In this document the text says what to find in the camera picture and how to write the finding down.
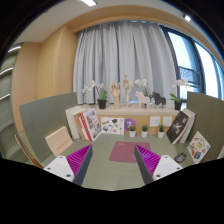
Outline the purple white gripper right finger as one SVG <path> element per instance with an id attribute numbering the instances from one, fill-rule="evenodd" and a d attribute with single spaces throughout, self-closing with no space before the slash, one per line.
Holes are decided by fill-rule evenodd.
<path id="1" fill-rule="evenodd" d="M 135 157 L 146 185 L 182 169 L 170 156 L 159 156 L 140 146 L 135 146 Z"/>

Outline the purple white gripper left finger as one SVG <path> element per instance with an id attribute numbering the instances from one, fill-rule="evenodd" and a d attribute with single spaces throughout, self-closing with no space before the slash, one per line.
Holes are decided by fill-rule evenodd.
<path id="1" fill-rule="evenodd" d="M 67 157 L 56 157 L 44 170 L 81 186 L 92 155 L 92 145 L 87 145 Z"/>

